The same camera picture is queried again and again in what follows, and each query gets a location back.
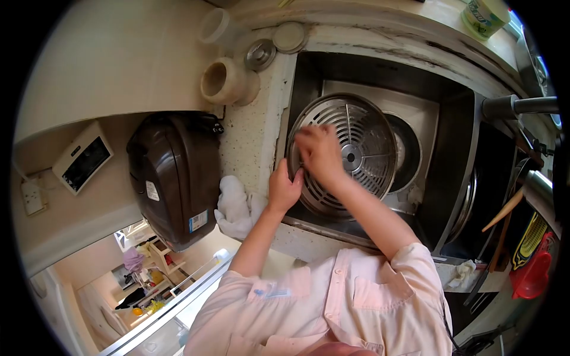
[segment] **power outlet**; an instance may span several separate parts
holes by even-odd
[[[39,177],[30,179],[29,182],[22,182],[22,199],[24,201],[24,208],[26,209],[27,216],[47,209],[47,203],[42,196],[42,191],[38,187],[39,185]]]

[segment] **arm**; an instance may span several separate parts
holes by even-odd
[[[420,242],[412,229],[343,169],[334,126],[306,126],[295,136],[304,166],[355,217],[391,260],[402,247]]]
[[[261,274],[277,226],[287,210],[299,200],[302,187],[303,170],[299,169],[294,181],[291,182],[287,171],[287,160],[282,159],[277,170],[269,178],[269,204],[243,240],[231,261],[230,271],[236,271],[243,277]]]

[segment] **hand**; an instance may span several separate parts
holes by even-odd
[[[304,167],[328,190],[346,176],[339,139],[332,125],[304,126],[295,135]]]
[[[277,170],[269,177],[269,204],[267,208],[275,213],[287,212],[301,196],[303,188],[303,169],[295,173],[293,182],[289,179],[287,159],[283,158],[277,165]]]

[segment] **stainless steel sink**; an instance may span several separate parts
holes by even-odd
[[[339,92],[360,95],[384,113],[401,118],[418,138],[421,159],[417,175],[402,190],[386,195],[384,203],[411,226],[435,259],[460,263],[464,255],[478,254],[479,251],[456,252],[465,249],[459,243],[453,248],[447,246],[445,256],[441,251],[469,184],[482,120],[479,108],[484,98],[452,80],[404,64],[357,55],[301,52],[295,69],[287,137],[310,102]],[[289,210],[284,221],[335,239],[374,247],[357,222],[328,220],[301,203]]]

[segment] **pink shirt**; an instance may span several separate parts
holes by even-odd
[[[227,271],[192,327],[185,355],[297,355],[328,341],[379,355],[450,355],[451,316],[420,243],[391,262],[359,249],[279,280]]]

